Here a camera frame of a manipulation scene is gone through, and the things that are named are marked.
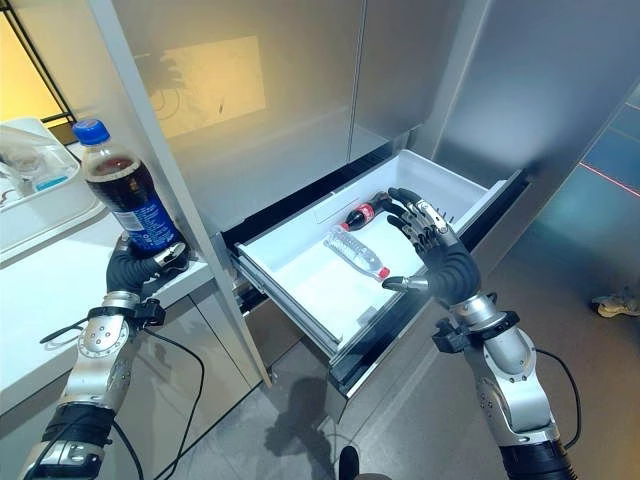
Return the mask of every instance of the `bottle label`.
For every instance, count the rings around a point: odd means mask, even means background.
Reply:
[[[373,207],[368,203],[363,203],[358,208],[356,208],[356,210],[364,215],[365,223],[369,223],[376,214],[376,212],[373,210]]]
[[[140,208],[113,214],[143,252],[156,253],[177,239],[178,232],[157,195]]]

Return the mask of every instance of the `dark soda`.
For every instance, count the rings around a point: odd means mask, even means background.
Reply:
[[[184,241],[135,154],[109,141],[99,120],[78,122],[73,131],[86,147],[82,170],[87,184],[128,232],[134,250],[148,256]]]
[[[358,205],[349,212],[349,215],[341,224],[342,228],[347,232],[360,230],[383,210],[382,204],[386,200],[389,200],[389,195],[386,192],[376,193],[370,201]]]

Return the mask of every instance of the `blue label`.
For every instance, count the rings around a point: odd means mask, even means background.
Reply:
[[[113,212],[138,249],[156,253],[174,243],[178,232],[157,195],[143,207]]]

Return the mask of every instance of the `blue bottle cap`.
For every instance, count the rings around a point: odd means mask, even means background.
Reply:
[[[88,118],[76,123],[71,130],[83,145],[97,145],[109,139],[109,132],[104,124],[95,118]]]

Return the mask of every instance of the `window frame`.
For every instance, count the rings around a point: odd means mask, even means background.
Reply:
[[[0,0],[0,13],[2,13],[7,19],[7,22],[11,26],[11,29],[20,42],[20,45],[22,45],[22,48],[29,57],[29,60],[31,60],[31,63],[42,78],[47,90],[49,90],[51,97],[60,109],[60,113],[41,118],[40,121],[47,127],[47,123],[65,119],[66,121],[64,123],[47,128],[63,145],[76,142],[77,140],[71,131],[71,126],[76,122],[76,117],[71,111],[71,108],[69,108],[69,104],[62,95],[62,92],[53,81],[51,74],[47,70],[47,67],[38,54],[33,42],[27,35],[24,26],[20,22],[20,19],[18,18],[18,15],[16,15],[16,12],[9,0]]]

